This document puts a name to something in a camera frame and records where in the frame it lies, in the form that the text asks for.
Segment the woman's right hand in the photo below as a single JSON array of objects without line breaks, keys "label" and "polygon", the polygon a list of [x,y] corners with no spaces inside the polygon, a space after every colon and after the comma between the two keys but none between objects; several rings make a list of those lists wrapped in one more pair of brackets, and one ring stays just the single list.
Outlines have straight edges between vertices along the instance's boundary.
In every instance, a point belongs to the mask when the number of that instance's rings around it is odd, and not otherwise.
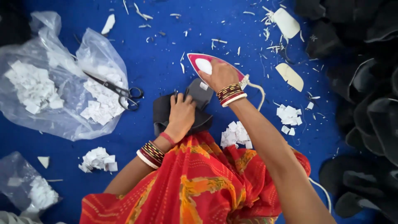
[{"label": "woman's right hand", "polygon": [[231,84],[239,83],[238,73],[231,65],[213,59],[211,66],[213,68],[211,75],[201,70],[199,70],[199,75],[216,93]]}]

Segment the white bangle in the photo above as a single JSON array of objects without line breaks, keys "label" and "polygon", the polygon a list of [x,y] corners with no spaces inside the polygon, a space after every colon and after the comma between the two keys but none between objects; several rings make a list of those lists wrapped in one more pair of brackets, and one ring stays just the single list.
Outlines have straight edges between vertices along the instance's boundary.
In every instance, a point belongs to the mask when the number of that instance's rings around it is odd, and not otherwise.
[{"label": "white bangle", "polygon": [[248,96],[248,95],[247,95],[246,93],[241,94],[241,95],[238,95],[238,96],[236,96],[236,97],[234,97],[234,98],[228,100],[227,102],[225,102],[225,103],[222,105],[222,107],[228,107],[228,104],[232,103],[233,101],[238,100],[238,99],[243,98],[243,97],[247,97],[247,96]]},{"label": "white bangle", "polygon": [[153,169],[158,169],[159,167],[155,164],[153,164],[151,161],[149,161],[141,152],[140,150],[137,150],[137,156],[140,157],[144,163],[148,164],[148,166],[152,167]]}]

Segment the woman's left arm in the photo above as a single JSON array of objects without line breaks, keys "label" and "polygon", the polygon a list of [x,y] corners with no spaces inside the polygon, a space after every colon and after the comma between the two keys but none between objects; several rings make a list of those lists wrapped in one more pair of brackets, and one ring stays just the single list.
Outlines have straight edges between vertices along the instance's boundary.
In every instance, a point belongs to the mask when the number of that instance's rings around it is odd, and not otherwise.
[{"label": "woman's left arm", "polygon": [[[178,94],[177,101],[174,95],[171,97],[169,125],[164,131],[176,143],[184,138],[195,121],[196,103],[192,101],[191,96],[187,96],[185,101],[183,98],[184,95],[182,93]],[[172,148],[171,143],[162,136],[156,138],[153,144],[165,154]],[[153,171],[155,169],[136,156],[116,175],[104,193],[126,195]]]}]

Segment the woman's left hand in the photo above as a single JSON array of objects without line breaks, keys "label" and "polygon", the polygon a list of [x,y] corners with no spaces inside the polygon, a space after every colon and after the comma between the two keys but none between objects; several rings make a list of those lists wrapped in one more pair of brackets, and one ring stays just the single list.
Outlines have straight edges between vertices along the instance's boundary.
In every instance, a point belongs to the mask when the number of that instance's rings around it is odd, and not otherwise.
[{"label": "woman's left hand", "polygon": [[196,102],[188,95],[184,101],[184,94],[179,93],[176,97],[173,95],[170,99],[171,111],[169,124],[167,125],[166,134],[175,142],[181,141],[191,129],[195,121]]}]

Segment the woman's right arm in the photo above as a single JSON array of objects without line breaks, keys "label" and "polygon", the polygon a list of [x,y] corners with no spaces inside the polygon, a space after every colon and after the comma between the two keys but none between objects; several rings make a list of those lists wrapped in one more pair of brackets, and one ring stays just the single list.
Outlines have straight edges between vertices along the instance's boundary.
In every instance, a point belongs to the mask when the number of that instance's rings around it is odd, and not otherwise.
[{"label": "woman's right arm", "polygon": [[[215,92],[238,83],[237,73],[230,65],[216,60],[211,63],[212,75],[201,72],[201,76]],[[336,223],[279,131],[246,98],[229,107],[242,122],[270,173],[286,222]]]}]

